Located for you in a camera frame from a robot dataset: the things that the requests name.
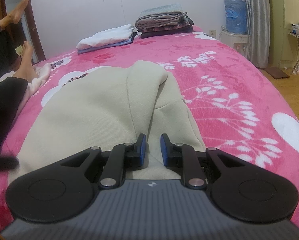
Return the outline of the beige zip hoodie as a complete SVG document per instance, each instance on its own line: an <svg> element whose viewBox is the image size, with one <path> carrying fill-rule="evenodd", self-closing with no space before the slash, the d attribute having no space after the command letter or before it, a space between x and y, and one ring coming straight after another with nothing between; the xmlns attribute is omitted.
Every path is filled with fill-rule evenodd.
<svg viewBox="0 0 299 240"><path fill-rule="evenodd" d="M148 61L103 67L65 85L43 107L9 181L92 146L104 151L146 136L145 162L128 178L177 179L163 164L160 136L205 150L198 126L171 72Z"/></svg>

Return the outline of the person left leg black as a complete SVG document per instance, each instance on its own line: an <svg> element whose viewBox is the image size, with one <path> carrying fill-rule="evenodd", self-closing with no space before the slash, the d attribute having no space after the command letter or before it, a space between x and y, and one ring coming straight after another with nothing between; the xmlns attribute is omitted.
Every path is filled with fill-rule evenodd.
<svg viewBox="0 0 299 240"><path fill-rule="evenodd" d="M38 77L32 66L33 48L28 41L22 46L20 67L11 77L0 82L0 150L18 111L28 83Z"/></svg>

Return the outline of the pink floral blanket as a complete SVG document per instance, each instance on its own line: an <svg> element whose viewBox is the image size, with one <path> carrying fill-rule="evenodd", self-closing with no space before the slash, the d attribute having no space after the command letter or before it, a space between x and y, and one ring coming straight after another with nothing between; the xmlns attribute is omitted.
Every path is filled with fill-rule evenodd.
<svg viewBox="0 0 299 240"><path fill-rule="evenodd" d="M104 66L152 61L171 72L191 110L203 142L277 173L299 192L299 121L279 91L232 48L195 28L190 34L148 39L85 54L50 59L50 78L19 115L4 144L18 154L37 116L61 89ZM292 221L299 227L299 204Z"/></svg>

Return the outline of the folded purple cloth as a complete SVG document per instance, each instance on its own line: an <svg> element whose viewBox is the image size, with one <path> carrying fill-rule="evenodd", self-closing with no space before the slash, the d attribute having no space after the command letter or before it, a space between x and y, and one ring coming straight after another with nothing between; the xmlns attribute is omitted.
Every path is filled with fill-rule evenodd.
<svg viewBox="0 0 299 240"><path fill-rule="evenodd" d="M105 48L113 48L113 47L129 45L129 44L133 43L136 35L137 35L137 32L134 31L132 33L131 37L126 41L121 41L121 42L117 42L117 43L113 43L113 44L107 44L107 45L100 46L100 47L91 47L91 48L86 48L86 49L82 49L82 50L77 50L77 54L81 55L81 54L84 54L84 53L97 51L97 50L102 50L102 49L105 49Z"/></svg>

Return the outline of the folded white towel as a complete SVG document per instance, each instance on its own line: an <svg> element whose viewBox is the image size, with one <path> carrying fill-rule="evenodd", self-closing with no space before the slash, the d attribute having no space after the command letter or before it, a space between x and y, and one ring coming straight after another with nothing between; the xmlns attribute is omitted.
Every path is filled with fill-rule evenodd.
<svg viewBox="0 0 299 240"><path fill-rule="evenodd" d="M76 49L84 50L127 41L132 36L133 31L134 27L131 24L103 30L90 37L80 40L76 46Z"/></svg>

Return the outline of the white water dispenser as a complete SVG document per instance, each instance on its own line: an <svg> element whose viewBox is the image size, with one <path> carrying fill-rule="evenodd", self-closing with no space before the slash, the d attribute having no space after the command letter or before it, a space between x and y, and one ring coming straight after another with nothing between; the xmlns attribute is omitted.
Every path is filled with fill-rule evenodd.
<svg viewBox="0 0 299 240"><path fill-rule="evenodd" d="M226 30L222 30L220 33L220 41L236 50L245 58L248 57L249 35L229 33Z"/></svg>

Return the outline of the brown floor mat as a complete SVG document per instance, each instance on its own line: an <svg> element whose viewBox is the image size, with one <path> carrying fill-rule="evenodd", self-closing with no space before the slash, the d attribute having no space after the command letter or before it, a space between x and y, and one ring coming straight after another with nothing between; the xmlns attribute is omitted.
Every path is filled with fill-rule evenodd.
<svg viewBox="0 0 299 240"><path fill-rule="evenodd" d="M288 79L290 77L288 74L283 72L278 67L267 67L264 69L264 71L276 80L277 79Z"/></svg>

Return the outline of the folded grey brown blankets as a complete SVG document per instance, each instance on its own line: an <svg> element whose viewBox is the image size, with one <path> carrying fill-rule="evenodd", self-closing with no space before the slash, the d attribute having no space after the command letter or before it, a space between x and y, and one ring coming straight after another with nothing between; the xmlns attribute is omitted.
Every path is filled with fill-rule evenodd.
<svg viewBox="0 0 299 240"><path fill-rule="evenodd" d="M163 5L141 12L135 22L141 38L164 36L170 34L190 33L194 22L178 3Z"/></svg>

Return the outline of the blue water jug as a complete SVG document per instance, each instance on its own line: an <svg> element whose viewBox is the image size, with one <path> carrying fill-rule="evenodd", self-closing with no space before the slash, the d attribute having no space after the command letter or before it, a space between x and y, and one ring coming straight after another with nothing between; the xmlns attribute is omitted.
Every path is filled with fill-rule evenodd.
<svg viewBox="0 0 299 240"><path fill-rule="evenodd" d="M224 0L226 30L234 34L248 34L245 0Z"/></svg>

